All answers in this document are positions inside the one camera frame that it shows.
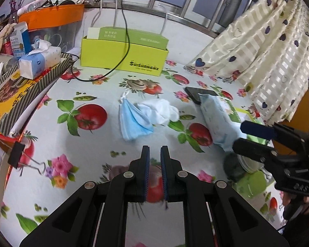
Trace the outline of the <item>right hand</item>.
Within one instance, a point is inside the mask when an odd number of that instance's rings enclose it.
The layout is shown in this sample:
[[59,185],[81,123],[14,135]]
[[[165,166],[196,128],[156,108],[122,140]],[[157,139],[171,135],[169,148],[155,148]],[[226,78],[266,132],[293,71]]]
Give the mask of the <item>right hand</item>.
[[309,214],[309,197],[283,192],[282,204],[284,206],[283,218],[287,221],[295,219],[300,214]]

